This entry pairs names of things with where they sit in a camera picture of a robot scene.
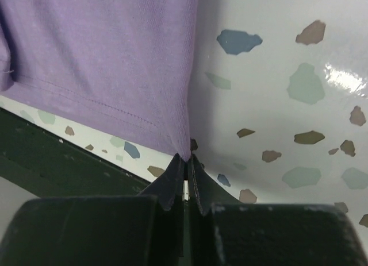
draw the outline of purple fabric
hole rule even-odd
[[[0,0],[0,94],[186,160],[196,10],[197,0]]]

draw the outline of purple shirt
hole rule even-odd
[[[2,95],[190,156],[197,0],[0,0]]]

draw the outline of dark green metal frame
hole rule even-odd
[[[0,176],[39,196],[136,195],[146,180],[0,109]]]

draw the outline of dark green object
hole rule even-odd
[[[135,195],[149,183],[0,109],[0,176],[39,196]]]
[[[215,204],[205,218],[214,238],[208,253],[221,256],[216,264],[202,253],[209,263],[200,266],[368,265],[351,222],[333,206]]]
[[[156,207],[154,196],[26,202],[4,235],[0,265],[153,266]]]

